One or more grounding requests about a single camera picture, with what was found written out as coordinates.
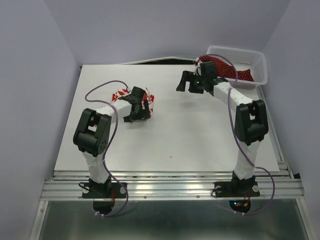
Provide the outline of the white red poppy skirt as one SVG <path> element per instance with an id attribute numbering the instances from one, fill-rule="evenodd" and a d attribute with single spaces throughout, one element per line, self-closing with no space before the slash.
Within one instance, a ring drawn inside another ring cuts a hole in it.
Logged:
<path id="1" fill-rule="evenodd" d="M 116 103 L 118 100 L 128 99 L 131 95 L 140 99 L 142 112 L 144 114 L 144 117 L 142 117 L 142 119 L 150 118 L 154 112 L 155 96 L 150 93 L 147 87 L 140 88 L 134 86 L 132 89 L 130 89 L 129 87 L 119 88 L 112 94 L 111 102 Z"/>

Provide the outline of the dark red dotted skirt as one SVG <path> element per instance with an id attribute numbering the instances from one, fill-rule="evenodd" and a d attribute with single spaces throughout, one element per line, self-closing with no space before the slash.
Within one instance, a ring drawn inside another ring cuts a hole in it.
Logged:
<path id="1" fill-rule="evenodd" d="M 220 60 L 217 57 L 214 57 L 214 56 L 197 57 L 195 59 L 195 62 L 196 62 L 196 65 L 199 65 L 200 63 L 204 63 L 204 62 L 213 62 L 215 65 L 215 69 L 217 71 L 217 75 L 219 77 L 230 78 L 230 79 L 236 78 L 236 72 L 234 71 L 233 67 L 229 63 L 225 63 L 224 61 Z M 237 71 L 237 74 L 238 74 L 238 80 L 249 81 L 249 82 L 254 81 L 254 78 L 251 74 L 250 69 Z"/>

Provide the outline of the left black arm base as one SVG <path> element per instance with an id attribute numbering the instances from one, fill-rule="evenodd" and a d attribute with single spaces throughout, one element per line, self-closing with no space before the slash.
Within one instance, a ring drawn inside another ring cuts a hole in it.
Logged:
<path id="1" fill-rule="evenodd" d="M 78 183 L 78 186 L 82 190 L 81 198 L 93 200 L 92 208 L 95 215 L 103 218 L 118 215 L 129 200 L 126 182 L 118 184 L 108 178 L 105 183 L 96 183 L 89 179 L 88 182 Z M 114 210 L 117 199 L 125 200 L 125 203 L 119 210 Z"/>

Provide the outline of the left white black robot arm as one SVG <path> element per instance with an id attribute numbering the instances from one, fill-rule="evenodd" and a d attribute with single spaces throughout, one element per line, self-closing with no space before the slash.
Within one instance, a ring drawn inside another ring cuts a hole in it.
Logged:
<path id="1" fill-rule="evenodd" d="M 73 143 L 82 152 L 89 170 L 87 182 L 79 183 L 84 199 L 109 198 L 116 188 L 105 168 L 104 154 L 114 134 L 111 126 L 120 120 L 125 123 L 148 120 L 153 112 L 154 96 L 147 88 L 123 88 L 112 95 L 106 106 L 83 110 L 77 124 Z"/>

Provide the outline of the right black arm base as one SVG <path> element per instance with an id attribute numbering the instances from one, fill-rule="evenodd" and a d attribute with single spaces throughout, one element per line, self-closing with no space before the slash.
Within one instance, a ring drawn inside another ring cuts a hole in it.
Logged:
<path id="1" fill-rule="evenodd" d="M 248 214 L 251 209 L 251 198 L 261 196 L 256 182 L 245 187 L 235 186 L 231 181 L 217 181 L 213 185 L 210 195 L 214 198 L 229 198 L 230 208 L 243 215 Z"/>

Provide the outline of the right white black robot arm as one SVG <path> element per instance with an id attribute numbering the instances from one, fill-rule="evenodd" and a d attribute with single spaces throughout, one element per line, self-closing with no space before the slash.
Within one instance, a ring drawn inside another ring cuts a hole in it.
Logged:
<path id="1" fill-rule="evenodd" d="M 238 147 L 236 166 L 230 181 L 216 181 L 212 191 L 216 198 L 260 196 L 256 182 L 256 157 L 260 143 L 269 131 L 266 105 L 263 100 L 253 100 L 238 90 L 225 78 L 219 77 L 215 63 L 201 62 L 194 72 L 183 71 L 178 92 L 186 90 L 195 94 L 207 92 L 223 101 L 228 107 L 232 134 Z"/>

